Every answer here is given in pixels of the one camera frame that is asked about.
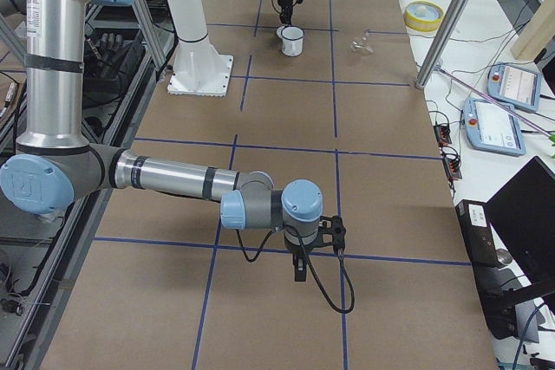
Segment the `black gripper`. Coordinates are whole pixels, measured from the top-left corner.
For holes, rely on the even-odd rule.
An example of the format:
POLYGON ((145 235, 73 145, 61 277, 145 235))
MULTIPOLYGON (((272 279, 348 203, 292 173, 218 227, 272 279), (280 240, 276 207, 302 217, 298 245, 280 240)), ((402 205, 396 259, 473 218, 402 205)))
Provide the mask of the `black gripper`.
POLYGON ((277 4, 280 10, 280 13, 279 13, 280 22, 283 25, 291 25, 293 1, 277 0, 277 4))
POLYGON ((296 230, 284 230, 284 243, 286 248, 295 253, 292 255, 292 262, 294 267, 294 281, 306 281, 306 263, 305 257, 300 255, 304 252, 310 253, 311 244, 313 243, 313 235, 301 236, 296 230))

